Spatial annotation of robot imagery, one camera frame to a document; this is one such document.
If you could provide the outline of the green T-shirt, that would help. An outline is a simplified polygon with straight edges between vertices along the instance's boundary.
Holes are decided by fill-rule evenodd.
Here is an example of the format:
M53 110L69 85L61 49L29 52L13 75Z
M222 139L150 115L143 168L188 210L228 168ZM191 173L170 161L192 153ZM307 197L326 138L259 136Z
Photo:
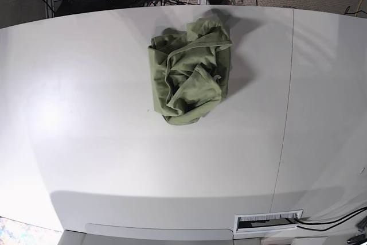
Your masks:
M170 125L196 123L228 93L232 41L218 20L200 18L148 47L154 110Z

